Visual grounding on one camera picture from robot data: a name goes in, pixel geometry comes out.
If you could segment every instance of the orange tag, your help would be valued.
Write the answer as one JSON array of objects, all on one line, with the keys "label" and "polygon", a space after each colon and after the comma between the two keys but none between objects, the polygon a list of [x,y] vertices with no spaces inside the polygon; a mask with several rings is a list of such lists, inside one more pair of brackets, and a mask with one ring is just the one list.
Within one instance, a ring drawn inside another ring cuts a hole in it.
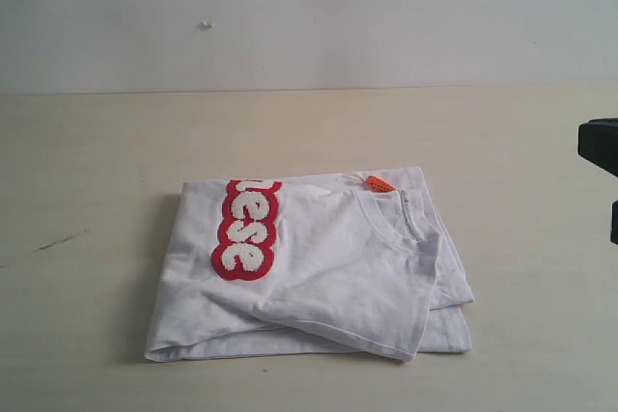
[{"label": "orange tag", "polygon": [[396,190],[396,188],[386,180],[382,180],[376,176],[368,176],[364,183],[365,186],[373,192],[386,193]]}]

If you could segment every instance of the black object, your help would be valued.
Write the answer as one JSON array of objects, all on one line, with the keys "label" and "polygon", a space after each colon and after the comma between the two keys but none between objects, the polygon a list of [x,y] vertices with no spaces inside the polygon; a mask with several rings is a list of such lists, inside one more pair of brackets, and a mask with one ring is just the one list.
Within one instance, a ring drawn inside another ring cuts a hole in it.
[{"label": "black object", "polygon": [[[618,118],[591,120],[579,127],[577,152],[618,177]],[[611,241],[618,244],[618,202],[612,207]]]}]

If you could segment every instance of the table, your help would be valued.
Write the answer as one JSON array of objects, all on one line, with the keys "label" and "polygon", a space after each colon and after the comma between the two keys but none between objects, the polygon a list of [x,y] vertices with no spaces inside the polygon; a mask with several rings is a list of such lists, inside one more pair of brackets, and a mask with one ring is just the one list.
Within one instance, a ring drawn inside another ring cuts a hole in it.
[{"label": "table", "polygon": [[[576,155],[618,84],[0,97],[0,409],[618,410],[618,182]],[[185,180],[420,165],[473,350],[152,364]]]}]

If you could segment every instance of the white wall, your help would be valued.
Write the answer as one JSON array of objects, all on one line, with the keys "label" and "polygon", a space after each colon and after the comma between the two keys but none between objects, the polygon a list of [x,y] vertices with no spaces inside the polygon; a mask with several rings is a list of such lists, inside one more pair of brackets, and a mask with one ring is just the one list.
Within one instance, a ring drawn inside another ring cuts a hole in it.
[{"label": "white wall", "polygon": [[618,0],[0,0],[0,93],[609,80],[617,35]]}]

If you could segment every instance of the ellesse logo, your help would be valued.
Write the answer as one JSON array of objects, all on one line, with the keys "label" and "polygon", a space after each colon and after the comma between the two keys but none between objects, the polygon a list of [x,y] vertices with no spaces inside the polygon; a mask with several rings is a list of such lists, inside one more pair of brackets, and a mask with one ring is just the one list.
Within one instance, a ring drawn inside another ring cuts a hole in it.
[{"label": "ellesse logo", "polygon": [[231,180],[223,201],[219,245],[212,251],[212,268],[225,280],[257,280],[274,262],[274,221],[279,212],[275,192],[281,182]]}]

